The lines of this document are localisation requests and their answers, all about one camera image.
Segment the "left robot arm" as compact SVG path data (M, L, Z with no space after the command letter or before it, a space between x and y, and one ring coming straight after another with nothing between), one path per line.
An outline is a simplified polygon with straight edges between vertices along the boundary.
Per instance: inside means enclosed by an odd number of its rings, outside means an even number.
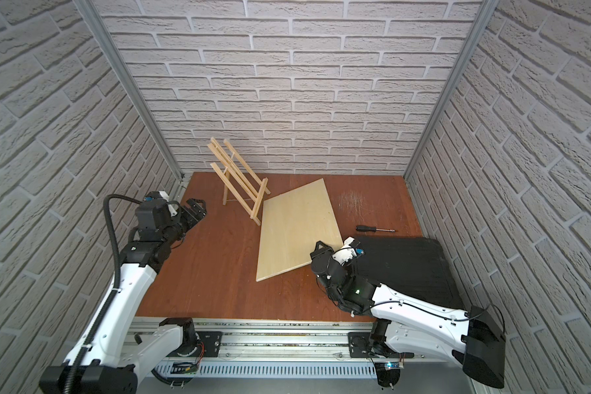
M59 366L43 372L39 388L44 393L134 393L140 382L170 353L194 349L198 337L191 318L166 318L138 347L123 354L122 347L144 295L186 233L207 214L203 200L182 205L164 191L152 191L137 206L138 219L127 244L120 248L109 203L103 214L113 252L113 282L85 334Z

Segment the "light plywood board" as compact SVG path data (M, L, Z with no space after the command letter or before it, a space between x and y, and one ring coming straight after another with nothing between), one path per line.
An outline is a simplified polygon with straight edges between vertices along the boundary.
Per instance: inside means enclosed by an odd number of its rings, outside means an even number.
M256 280L309 264L317 241L335 250L343 245L322 179L264 202Z

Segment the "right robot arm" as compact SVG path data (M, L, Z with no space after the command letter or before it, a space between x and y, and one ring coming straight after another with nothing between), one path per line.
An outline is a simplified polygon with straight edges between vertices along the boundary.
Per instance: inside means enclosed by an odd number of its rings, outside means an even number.
M356 273L364 251L348 238L334 250L317 241L310 254L311 269L340 310L376 320L365 352L374 361L407 353L451 361L475 381L505 386L505 325L481 307L447 308L405 295L385 283Z

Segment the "wooden easel frame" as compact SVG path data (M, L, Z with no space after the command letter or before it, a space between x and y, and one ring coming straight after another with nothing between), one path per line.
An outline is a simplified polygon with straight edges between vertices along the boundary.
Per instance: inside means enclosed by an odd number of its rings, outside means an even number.
M217 159L210 167L224 184L223 205L227 204L228 195L233 195L260 227L259 211L264 198L271 194L269 180L261 179L228 140L219 143L212 137L207 147Z

